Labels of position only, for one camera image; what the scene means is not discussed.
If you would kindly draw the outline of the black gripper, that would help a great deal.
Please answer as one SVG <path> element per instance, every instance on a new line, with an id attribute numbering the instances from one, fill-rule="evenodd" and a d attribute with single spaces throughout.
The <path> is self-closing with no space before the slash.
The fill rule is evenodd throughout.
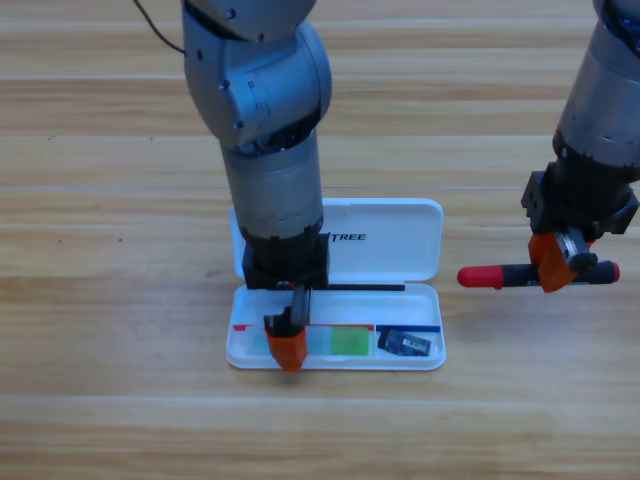
<path id="1" fill-rule="evenodd" d="M 246 286 L 252 290 L 291 290 L 282 313 L 264 317 L 269 352 L 285 371 L 299 371 L 308 354 L 306 326 L 311 292 L 329 285 L 329 236 L 308 230 L 289 239 L 252 238 L 242 260 Z"/>
<path id="2" fill-rule="evenodd" d="M 556 160 L 531 173 L 521 199 L 533 234 L 530 261 L 545 293 L 592 270 L 595 241 L 625 233 L 639 210 L 631 187 L 639 180 L 637 144 L 607 144 L 600 156 L 568 144 L 553 149 Z"/>

